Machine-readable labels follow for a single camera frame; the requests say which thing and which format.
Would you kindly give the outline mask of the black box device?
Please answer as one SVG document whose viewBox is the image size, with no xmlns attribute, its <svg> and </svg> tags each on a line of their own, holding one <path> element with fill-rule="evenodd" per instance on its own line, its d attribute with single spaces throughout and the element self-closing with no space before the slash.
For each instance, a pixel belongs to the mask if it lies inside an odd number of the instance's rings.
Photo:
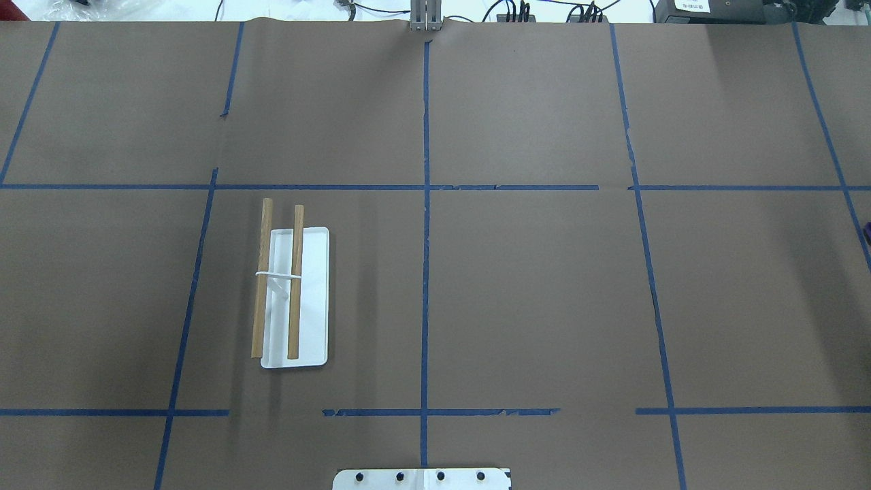
<svg viewBox="0 0 871 490">
<path fill-rule="evenodd" d="M 657 1 L 657 24 L 778 25 L 792 22 L 797 8 L 775 1 Z"/>
</svg>

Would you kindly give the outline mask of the black red connector block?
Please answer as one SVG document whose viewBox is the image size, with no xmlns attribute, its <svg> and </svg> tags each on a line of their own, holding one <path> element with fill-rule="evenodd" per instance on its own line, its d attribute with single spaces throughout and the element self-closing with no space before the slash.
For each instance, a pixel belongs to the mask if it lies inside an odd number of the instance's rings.
<svg viewBox="0 0 871 490">
<path fill-rule="evenodd" d="M 495 14 L 495 21 L 501 24 L 529 24 L 536 18 L 531 13 L 531 3 L 527 1 L 504 1 L 505 12 Z"/>
<path fill-rule="evenodd" d="M 566 24 L 603 24 L 606 21 L 604 11 L 594 3 L 576 4 L 568 12 Z"/>
</svg>

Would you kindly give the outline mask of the white wooden towel rack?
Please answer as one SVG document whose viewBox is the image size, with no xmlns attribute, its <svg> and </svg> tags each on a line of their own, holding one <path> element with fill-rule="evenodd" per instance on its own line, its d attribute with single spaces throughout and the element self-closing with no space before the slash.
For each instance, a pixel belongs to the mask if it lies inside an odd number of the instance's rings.
<svg viewBox="0 0 871 490">
<path fill-rule="evenodd" d="M 302 205 L 290 229 L 274 227 L 273 215 L 273 199 L 263 199 L 251 357 L 267 370 L 320 367 L 329 360 L 330 232 L 305 227 Z"/>
</svg>

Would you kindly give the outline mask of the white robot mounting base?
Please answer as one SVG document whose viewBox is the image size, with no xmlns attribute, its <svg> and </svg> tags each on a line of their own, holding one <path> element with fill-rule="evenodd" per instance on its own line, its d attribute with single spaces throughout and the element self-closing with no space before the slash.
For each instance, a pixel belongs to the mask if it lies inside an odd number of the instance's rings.
<svg viewBox="0 0 871 490">
<path fill-rule="evenodd" d="M 399 468 L 337 472 L 333 489 L 511 489 L 509 469 Z"/>
</svg>

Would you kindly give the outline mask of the aluminium frame post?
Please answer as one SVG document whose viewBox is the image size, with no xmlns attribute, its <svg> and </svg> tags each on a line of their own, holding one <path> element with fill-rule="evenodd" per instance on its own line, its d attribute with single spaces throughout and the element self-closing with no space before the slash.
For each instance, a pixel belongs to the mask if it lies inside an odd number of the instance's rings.
<svg viewBox="0 0 871 490">
<path fill-rule="evenodd" d="M 411 0 L 410 30 L 413 32 L 439 31 L 444 26 L 441 0 Z"/>
</svg>

